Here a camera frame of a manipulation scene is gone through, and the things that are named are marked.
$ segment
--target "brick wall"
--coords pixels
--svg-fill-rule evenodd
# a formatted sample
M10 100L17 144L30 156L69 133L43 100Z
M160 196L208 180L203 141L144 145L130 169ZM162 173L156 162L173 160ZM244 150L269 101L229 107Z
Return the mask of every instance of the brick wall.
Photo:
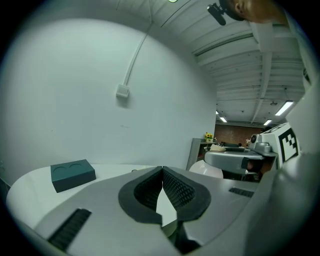
M214 137L218 142L242 143L242 146L245 147L246 139L251 138L253 134L260 134L261 130L262 128L216 124Z

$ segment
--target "hair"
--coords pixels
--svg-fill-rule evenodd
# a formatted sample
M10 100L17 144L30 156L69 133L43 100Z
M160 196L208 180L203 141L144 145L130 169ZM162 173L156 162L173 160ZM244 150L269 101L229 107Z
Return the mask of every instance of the hair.
M236 21L244 21L235 9L235 0L219 0L221 7L225 10L225 13Z

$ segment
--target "white machine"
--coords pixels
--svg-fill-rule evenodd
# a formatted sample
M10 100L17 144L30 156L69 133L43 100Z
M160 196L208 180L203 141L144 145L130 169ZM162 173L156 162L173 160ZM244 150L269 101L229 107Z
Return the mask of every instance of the white machine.
M261 134L253 134L248 148L224 147L226 151L208 151L204 161L242 178L248 173L249 161L258 172L264 161L272 160L271 170L277 170L289 159L300 155L299 142L289 123L280 124Z

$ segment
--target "dark teal box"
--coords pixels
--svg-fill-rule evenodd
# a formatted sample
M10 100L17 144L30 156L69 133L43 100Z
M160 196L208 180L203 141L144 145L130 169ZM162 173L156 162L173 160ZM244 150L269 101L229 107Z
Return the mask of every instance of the dark teal box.
M51 181L57 193L96 179L95 169L87 160L51 165Z

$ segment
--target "white wall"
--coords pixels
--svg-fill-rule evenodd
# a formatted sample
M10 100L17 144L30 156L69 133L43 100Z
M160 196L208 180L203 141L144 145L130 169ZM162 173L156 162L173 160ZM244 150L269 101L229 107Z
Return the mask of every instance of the white wall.
M189 51L152 26L129 98L119 100L116 86L148 23L112 11L105 20L89 19L99 14L88 9L65 9L60 20L53 13L33 18L2 65L1 177L12 184L31 170L80 159L184 169L192 138L214 133L216 122L216 88Z

